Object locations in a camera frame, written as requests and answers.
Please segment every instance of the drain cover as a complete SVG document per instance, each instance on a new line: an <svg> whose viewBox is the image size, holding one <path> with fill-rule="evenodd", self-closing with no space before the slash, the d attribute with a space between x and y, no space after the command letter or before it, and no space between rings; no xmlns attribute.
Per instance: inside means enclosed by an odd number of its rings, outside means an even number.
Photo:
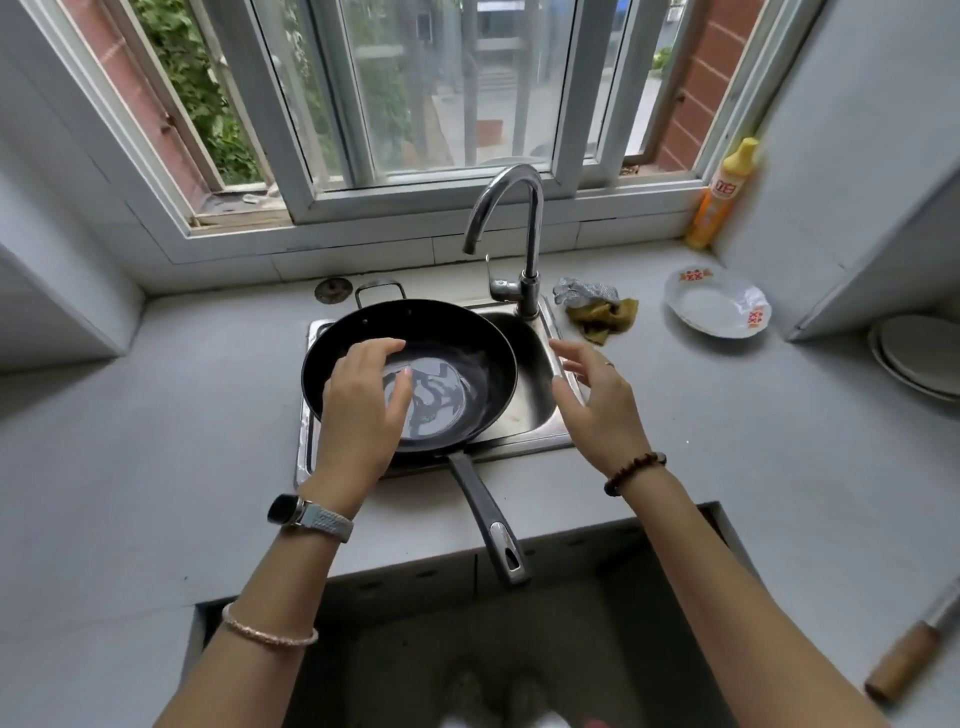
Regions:
<svg viewBox="0 0 960 728"><path fill-rule="evenodd" d="M340 303L353 292L353 284L342 278L324 279L317 283L313 295L320 303Z"/></svg>

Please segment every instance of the dish soap bottle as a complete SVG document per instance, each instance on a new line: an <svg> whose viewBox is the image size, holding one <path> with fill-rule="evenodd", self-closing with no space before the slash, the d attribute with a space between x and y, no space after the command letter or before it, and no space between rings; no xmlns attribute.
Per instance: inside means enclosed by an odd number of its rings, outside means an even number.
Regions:
<svg viewBox="0 0 960 728"><path fill-rule="evenodd" d="M754 151L759 143L748 136L733 154L723 160L686 234L686 244L691 248L702 250L713 242L730 214L733 198L754 171Z"/></svg>

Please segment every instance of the stainless steel sink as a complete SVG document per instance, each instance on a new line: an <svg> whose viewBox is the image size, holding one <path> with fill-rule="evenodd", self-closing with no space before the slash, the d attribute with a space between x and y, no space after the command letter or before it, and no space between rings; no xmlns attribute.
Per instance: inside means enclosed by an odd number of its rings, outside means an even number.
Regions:
<svg viewBox="0 0 960 728"><path fill-rule="evenodd" d="M474 460L498 460L528 452L569 448L572 446L560 410L553 399L551 382L554 376L565 376L578 398L582 398L576 378L565 372L560 359L547 341L558 338L557 322L546 299L540 313L532 321L523 321L516 315L513 303L475 303L466 306L489 319L503 331L516 354L518 379L514 397L500 418L467 445ZM317 336L334 323L333 319L315 321L310 325L307 348ZM303 403L300 417L300 449L297 453L297 484L313 473L316 462L320 423ZM425 466L413 470L429 470ZM401 475L410 468L390 468L387 476Z"/></svg>

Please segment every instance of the bracelet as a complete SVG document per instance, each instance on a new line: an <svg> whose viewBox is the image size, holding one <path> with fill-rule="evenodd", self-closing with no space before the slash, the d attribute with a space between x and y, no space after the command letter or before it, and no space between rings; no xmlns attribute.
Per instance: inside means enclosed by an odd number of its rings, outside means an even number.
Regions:
<svg viewBox="0 0 960 728"><path fill-rule="evenodd" d="M224 607L224 611L221 614L224 618L224 624L238 635L246 637L248 640L253 640L256 643L268 644L270 647L309 647L320 638L316 629L313 629L313 633L309 637L303 638L302 640L297 640L292 637L278 637L277 635L261 632L258 629L248 627L246 624L241 624L234 619L230 613L229 604Z"/></svg>
<svg viewBox="0 0 960 728"><path fill-rule="evenodd" d="M604 483L604 493L608 496L619 496L620 486L623 485L629 477L652 465L666 465L666 455L662 452L647 452L645 455L635 457L630 463L618 470L610 480Z"/></svg>

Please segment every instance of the chrome faucet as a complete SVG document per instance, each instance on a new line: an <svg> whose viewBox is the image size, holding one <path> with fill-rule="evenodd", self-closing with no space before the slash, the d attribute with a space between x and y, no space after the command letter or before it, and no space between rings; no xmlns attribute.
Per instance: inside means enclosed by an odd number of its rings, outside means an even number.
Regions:
<svg viewBox="0 0 960 728"><path fill-rule="evenodd" d="M490 256L487 255L487 275L490 278L490 295L495 301L516 302L516 313L521 319L534 319L540 313L540 273L537 264L540 260L540 228L543 225L543 185L540 173L529 164L515 164L507 167L493 178L487 189L480 195L464 236L464 253L473 255L477 243L483 234L483 228L500 202L503 193L517 182L525 182L530 188L530 217L527 220L527 262L520 271L519 280L495 280L490 276Z"/></svg>

